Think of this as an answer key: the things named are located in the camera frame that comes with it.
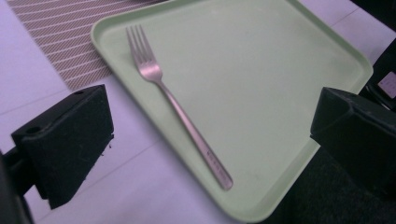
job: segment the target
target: fork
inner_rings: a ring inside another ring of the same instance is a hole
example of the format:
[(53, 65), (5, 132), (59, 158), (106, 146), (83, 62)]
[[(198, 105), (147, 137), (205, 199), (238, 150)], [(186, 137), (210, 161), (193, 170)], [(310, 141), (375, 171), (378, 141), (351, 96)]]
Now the fork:
[(166, 88), (163, 84), (162, 77), (163, 71), (158, 65), (157, 60), (154, 57), (154, 53), (149, 45), (149, 41), (143, 31), (141, 25), (133, 27), (127, 27), (126, 33), (128, 36), (129, 47), (131, 48), (131, 54), (134, 59), (140, 75), (149, 82), (155, 83), (166, 95), (169, 102), (177, 112), (181, 119), (184, 127), (190, 134), (190, 137), (194, 144), (199, 149), (202, 157), (206, 164), (210, 168), (214, 177), (218, 180), (221, 187), (225, 190), (229, 190), (233, 186), (233, 180), (228, 174), (227, 170), (221, 164), (215, 153), (210, 148), (206, 140), (201, 136), (199, 131), (195, 128), (194, 124), (189, 119), (186, 112), (177, 102), (174, 95)]

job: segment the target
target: fork handle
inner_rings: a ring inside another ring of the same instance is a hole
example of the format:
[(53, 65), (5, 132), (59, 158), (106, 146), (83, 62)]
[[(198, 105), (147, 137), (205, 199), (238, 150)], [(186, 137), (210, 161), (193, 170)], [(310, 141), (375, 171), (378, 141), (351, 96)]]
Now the fork handle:
[(198, 147), (199, 152), (204, 158), (206, 164), (209, 166), (212, 174), (218, 180), (219, 184), (223, 189), (229, 190), (233, 186), (233, 179), (228, 174), (227, 170), (221, 164), (220, 160), (212, 151), (206, 140), (201, 136), (199, 131), (195, 128), (194, 124), (189, 119), (189, 116), (187, 116), (186, 112), (177, 102), (174, 95), (168, 90), (168, 88), (166, 88), (163, 82), (159, 81), (157, 82), (157, 85), (162, 89), (162, 91), (165, 93), (168, 100), (172, 104), (173, 108), (176, 110), (178, 116), (180, 117), (181, 121), (184, 124), (184, 127), (187, 129), (193, 142)]

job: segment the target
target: placemat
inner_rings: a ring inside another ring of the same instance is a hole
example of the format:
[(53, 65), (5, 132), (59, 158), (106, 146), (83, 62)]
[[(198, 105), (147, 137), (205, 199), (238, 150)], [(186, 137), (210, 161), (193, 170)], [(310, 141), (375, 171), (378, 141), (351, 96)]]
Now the placemat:
[(90, 39), (103, 17), (164, 0), (7, 0), (71, 90), (111, 75)]

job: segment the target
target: tray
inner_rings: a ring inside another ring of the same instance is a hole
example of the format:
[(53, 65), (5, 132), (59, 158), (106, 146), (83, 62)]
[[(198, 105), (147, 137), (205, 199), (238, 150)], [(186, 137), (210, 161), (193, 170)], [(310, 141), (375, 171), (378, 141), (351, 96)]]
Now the tray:
[[(125, 27), (142, 24), (163, 81), (233, 177), (222, 190), (159, 89), (136, 71)], [(367, 60), (297, 1), (175, 0), (111, 16), (92, 43), (214, 201), (256, 222), (318, 150), (322, 87), (357, 93)]]

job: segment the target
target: white table surface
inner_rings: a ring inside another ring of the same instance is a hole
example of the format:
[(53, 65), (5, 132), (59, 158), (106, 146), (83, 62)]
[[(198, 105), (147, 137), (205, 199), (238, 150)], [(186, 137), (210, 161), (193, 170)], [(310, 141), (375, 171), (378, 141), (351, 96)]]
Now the white table surface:
[[(374, 63), (396, 34), (348, 0), (301, 0)], [(35, 188), (25, 198), (36, 223), (239, 223), (186, 170), (114, 77), (106, 84), (115, 126), (111, 148), (70, 203), (50, 210)], [(69, 95), (5, 0), (0, 0), (0, 149), (10, 134)]]

